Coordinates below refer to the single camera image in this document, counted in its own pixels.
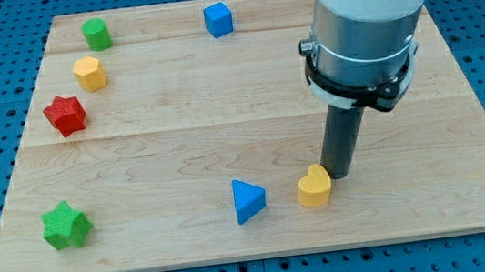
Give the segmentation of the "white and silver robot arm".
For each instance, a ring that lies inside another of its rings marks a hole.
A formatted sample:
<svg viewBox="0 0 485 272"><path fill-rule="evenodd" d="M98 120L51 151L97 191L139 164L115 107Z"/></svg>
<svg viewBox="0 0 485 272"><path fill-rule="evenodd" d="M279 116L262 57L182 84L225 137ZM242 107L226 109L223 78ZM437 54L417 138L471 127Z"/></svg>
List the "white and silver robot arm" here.
<svg viewBox="0 0 485 272"><path fill-rule="evenodd" d="M299 42L310 90L342 110L394 108L412 81L425 0L315 0Z"/></svg>

